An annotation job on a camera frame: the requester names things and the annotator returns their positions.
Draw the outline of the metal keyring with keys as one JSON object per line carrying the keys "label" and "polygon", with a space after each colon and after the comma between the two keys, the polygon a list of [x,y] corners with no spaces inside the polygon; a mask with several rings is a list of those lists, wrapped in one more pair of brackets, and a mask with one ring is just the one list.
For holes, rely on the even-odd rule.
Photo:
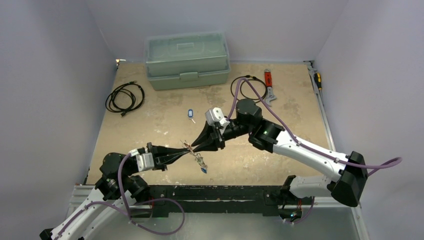
{"label": "metal keyring with keys", "polygon": [[184,148],[189,150],[190,154],[195,158],[195,161],[200,166],[201,171],[206,174],[208,172],[208,166],[204,162],[204,158],[201,156],[201,154],[198,152],[194,152],[194,148],[186,141],[181,141],[181,144]]}

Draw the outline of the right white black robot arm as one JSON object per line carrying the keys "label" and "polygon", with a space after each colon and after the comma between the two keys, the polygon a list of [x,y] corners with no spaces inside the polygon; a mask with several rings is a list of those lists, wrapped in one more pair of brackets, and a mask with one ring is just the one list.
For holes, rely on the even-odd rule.
{"label": "right white black robot arm", "polygon": [[262,109],[251,99],[242,99],[235,105],[235,118],[227,120],[218,107],[205,113],[202,132],[191,144],[193,152],[215,152],[225,142],[248,135],[253,147],[282,155],[305,164],[320,176],[289,176],[280,196],[288,204],[306,197],[333,197],[339,203],[357,207],[368,180],[362,154],[350,154],[325,149],[295,135],[287,127],[271,122],[262,115]]}

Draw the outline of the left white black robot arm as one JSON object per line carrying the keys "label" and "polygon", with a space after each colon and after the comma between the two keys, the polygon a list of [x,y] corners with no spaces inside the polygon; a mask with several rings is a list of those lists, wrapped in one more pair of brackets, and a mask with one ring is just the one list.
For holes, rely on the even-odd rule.
{"label": "left white black robot arm", "polygon": [[124,215],[129,224],[155,235],[154,231],[135,222],[130,200],[153,208],[159,201],[150,192],[150,186],[137,175],[149,170],[167,170],[167,166],[190,153],[189,148],[171,148],[148,143],[146,147],[130,150],[127,154],[112,152],[100,166],[101,178],[83,203],[60,225],[44,229],[42,240],[86,240],[89,234],[115,213]]}

